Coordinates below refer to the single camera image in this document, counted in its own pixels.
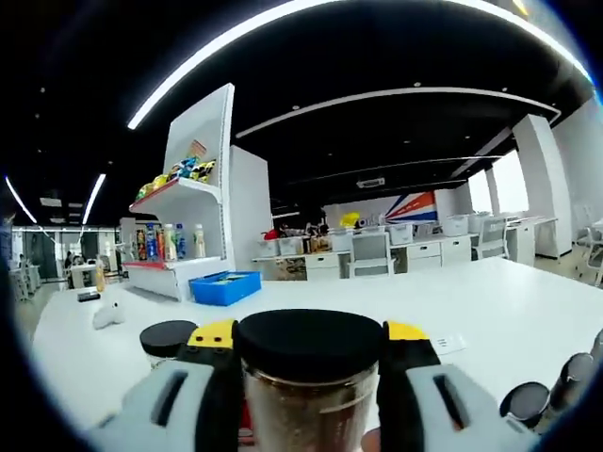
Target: blue plastic bin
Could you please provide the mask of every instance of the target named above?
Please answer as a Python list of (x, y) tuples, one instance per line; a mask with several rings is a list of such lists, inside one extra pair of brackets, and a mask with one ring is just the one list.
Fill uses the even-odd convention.
[[(217, 281), (230, 275), (243, 275), (244, 278), (227, 284), (216, 284)], [(190, 280), (188, 284), (195, 302), (212, 306), (230, 306), (262, 288), (259, 271), (223, 271), (205, 278)]]

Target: white cabinet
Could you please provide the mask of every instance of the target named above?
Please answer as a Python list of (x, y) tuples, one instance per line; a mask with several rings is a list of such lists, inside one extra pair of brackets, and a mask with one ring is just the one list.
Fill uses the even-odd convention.
[(440, 244), (438, 242), (409, 246), (406, 248), (406, 252), (409, 261), (411, 259), (421, 259), (423, 257), (433, 257), (441, 254)]
[(422, 257), (420, 259), (408, 260), (408, 271), (425, 270), (427, 268), (439, 268), (442, 266), (442, 258), (440, 256)]
[(416, 244), (406, 248), (407, 270), (417, 271), (442, 266), (442, 251), (439, 242)]
[(443, 241), (441, 246), (442, 266), (471, 262), (471, 237), (451, 238)]
[(536, 254), (534, 226), (525, 224), (507, 231), (507, 248), (512, 261), (526, 266), (534, 266)]
[(339, 279), (339, 256), (337, 254), (305, 256), (308, 281)]
[(308, 281), (338, 280), (339, 267), (306, 268), (306, 275), (308, 277)]

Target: ceiling light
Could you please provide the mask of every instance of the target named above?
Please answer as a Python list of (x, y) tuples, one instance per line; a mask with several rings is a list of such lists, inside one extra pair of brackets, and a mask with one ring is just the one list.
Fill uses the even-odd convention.
[(63, 203), (57, 198), (40, 198), (40, 204), (46, 207), (61, 207)]
[(536, 25), (529, 23), (525, 19), (513, 14), (507, 9), (497, 7), (496, 5), (492, 5), (488, 2), (484, 2), (483, 0), (443, 0), (446, 2), (456, 3), (458, 5), (465, 5), (466, 7), (479, 9), (480, 11), (487, 12), (488, 14), (495, 15), (500, 19), (503, 19), (511, 24), (517, 25), (520, 28), (523, 28), (525, 31), (530, 33), (534, 38), (542, 41), (546, 45), (548, 45), (551, 49), (569, 61), (586, 79), (593, 83), (593, 79), (588, 74), (582, 63), (580, 63), (572, 54), (570, 54), (569, 50), (555, 41), (550, 35), (546, 32), (538, 28)]
[(513, 0), (513, 3), (515, 3), (515, 6), (524, 14), (524, 16), (529, 15), (523, 0)]
[(27, 210), (27, 207), (25, 207), (25, 204), (23, 204), (23, 201), (21, 201), (21, 198), (19, 198), (19, 195), (17, 194), (17, 192), (15, 191), (15, 189), (12, 187), (12, 184), (10, 183), (10, 179), (8, 178), (8, 176), (5, 176), (4, 180), (7, 181), (8, 189), (10, 190), (10, 193), (12, 193), (12, 196), (15, 198), (15, 201), (17, 203), (19, 203), (19, 205), (21, 206), (21, 208), (23, 209), (23, 211), (27, 214), (27, 216), (29, 217), (29, 219), (31, 219), (34, 223), (38, 224), (38, 222), (36, 221), (36, 219), (34, 218), (34, 216), (31, 215), (31, 212), (29, 212)]
[(90, 210), (92, 208), (92, 205), (94, 204), (96, 195), (98, 195), (98, 190), (101, 189), (101, 185), (105, 181), (105, 178), (106, 178), (106, 174), (101, 174), (100, 176), (98, 176), (98, 179), (96, 180), (96, 184), (94, 184), (94, 188), (92, 189), (92, 193), (90, 194), (90, 199), (88, 200), (88, 203), (86, 204), (86, 212), (84, 212), (84, 220), (82, 221), (82, 226), (84, 224), (86, 224), (86, 222), (88, 221), (88, 215), (90, 215)]
[[(182, 63), (175, 71), (173, 71), (168, 78), (166, 78), (157, 89), (144, 101), (140, 106), (139, 110), (134, 114), (130, 122), (128, 122), (128, 128), (136, 129), (139, 124), (146, 118), (153, 107), (168, 93), (170, 90), (180, 82), (188, 73), (194, 70), (197, 66), (203, 63), (206, 59), (214, 55), (216, 52), (226, 47), (230, 43), (238, 40), (239, 38), (251, 33), (257, 28), (262, 27), (265, 24), (274, 22), (282, 17), (294, 14), (304, 9), (317, 7), (324, 4), (334, 3), (344, 0), (292, 0), (284, 3), (278, 7), (268, 9), (251, 19), (242, 22), (239, 25), (234, 26), (230, 30), (222, 33), (208, 44), (199, 49), (189, 59)], [(527, 32), (531, 33), (532, 36), (538, 40), (544, 42), (553, 50), (555, 50), (562, 57), (572, 63), (576, 69), (578, 69), (589, 82), (593, 83), (593, 79), (590, 77), (586, 69), (582, 64), (569, 53), (567, 49), (561, 46), (558, 42), (553, 40), (547, 33), (538, 28), (537, 26), (530, 24), (521, 17), (513, 14), (512, 12), (489, 4), (483, 0), (441, 0), (456, 3), (458, 5), (465, 5), (467, 7), (476, 8), (488, 14), (495, 15), (500, 19), (515, 24)]]

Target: white office chair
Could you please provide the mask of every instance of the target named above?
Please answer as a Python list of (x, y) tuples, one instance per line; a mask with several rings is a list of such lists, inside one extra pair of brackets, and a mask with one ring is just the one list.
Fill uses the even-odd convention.
[(502, 256), (509, 259), (507, 249), (507, 220), (505, 218), (486, 218), (481, 224), (478, 245), (473, 247), (476, 258)]
[(603, 278), (601, 269), (603, 265), (603, 237), (601, 232), (590, 226), (587, 227), (584, 244), (587, 248), (582, 252), (582, 259), (580, 264), (576, 266), (576, 270), (579, 272), (579, 278), (582, 278), (586, 268), (596, 270), (595, 285), (598, 287), (601, 285), (601, 279)]
[(350, 278), (393, 274), (388, 233), (355, 234), (351, 238)]

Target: white card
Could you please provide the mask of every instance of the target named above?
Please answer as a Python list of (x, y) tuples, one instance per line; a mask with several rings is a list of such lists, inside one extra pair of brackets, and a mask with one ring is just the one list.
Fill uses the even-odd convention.
[(435, 353), (438, 356), (441, 356), (454, 353), (455, 351), (464, 350), (467, 347), (467, 343), (463, 336), (457, 333), (450, 336), (432, 338), (432, 346), (435, 350)]

